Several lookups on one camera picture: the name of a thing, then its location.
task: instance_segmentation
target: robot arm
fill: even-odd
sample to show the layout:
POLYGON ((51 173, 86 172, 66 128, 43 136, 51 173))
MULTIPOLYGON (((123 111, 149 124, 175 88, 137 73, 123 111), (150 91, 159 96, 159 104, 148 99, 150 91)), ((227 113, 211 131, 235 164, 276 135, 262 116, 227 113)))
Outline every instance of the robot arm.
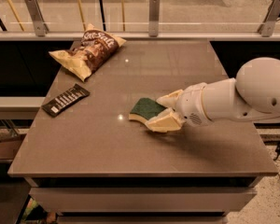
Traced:
POLYGON ((280 61, 257 58, 244 64, 236 78, 189 86, 157 102, 172 107, 190 126, 219 119, 280 122, 280 61))

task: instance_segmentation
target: tabletop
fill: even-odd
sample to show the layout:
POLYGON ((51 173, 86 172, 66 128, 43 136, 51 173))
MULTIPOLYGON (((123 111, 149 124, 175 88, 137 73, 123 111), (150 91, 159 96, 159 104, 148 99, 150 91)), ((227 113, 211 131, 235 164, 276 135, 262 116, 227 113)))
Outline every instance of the tabletop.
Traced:
POLYGON ((44 103, 76 83, 91 95, 56 118, 40 109, 8 173, 23 177, 253 176, 276 169, 251 122, 154 133, 129 112, 227 75, 207 40, 129 40, 85 82, 61 68, 44 103))

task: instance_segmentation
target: green sponge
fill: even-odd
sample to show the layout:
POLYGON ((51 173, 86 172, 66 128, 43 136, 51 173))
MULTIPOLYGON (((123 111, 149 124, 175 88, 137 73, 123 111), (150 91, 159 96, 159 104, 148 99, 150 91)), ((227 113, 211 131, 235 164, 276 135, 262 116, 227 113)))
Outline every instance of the green sponge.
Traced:
POLYGON ((149 119, 158 116, 165 109, 166 107, 149 98, 141 98, 131 110, 129 120, 145 123, 149 119))

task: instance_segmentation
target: chip bag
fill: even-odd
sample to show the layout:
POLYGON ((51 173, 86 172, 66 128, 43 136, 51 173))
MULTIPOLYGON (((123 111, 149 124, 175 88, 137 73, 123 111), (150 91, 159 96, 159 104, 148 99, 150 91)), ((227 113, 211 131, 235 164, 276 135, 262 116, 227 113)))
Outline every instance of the chip bag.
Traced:
POLYGON ((49 52, 49 55, 84 82, 125 42, 126 40, 89 24, 78 48, 55 50, 49 52))

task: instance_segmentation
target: dark wrapper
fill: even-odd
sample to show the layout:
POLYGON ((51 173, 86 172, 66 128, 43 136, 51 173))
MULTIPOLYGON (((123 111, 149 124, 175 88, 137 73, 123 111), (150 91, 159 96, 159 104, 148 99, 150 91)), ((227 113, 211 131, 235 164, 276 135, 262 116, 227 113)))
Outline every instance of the dark wrapper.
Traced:
POLYGON ((52 99, 45 105, 41 107, 52 117, 58 116, 65 109, 75 104, 79 100, 89 96, 91 93, 86 91, 84 88, 80 87, 78 84, 62 94, 58 95, 56 98, 52 99))

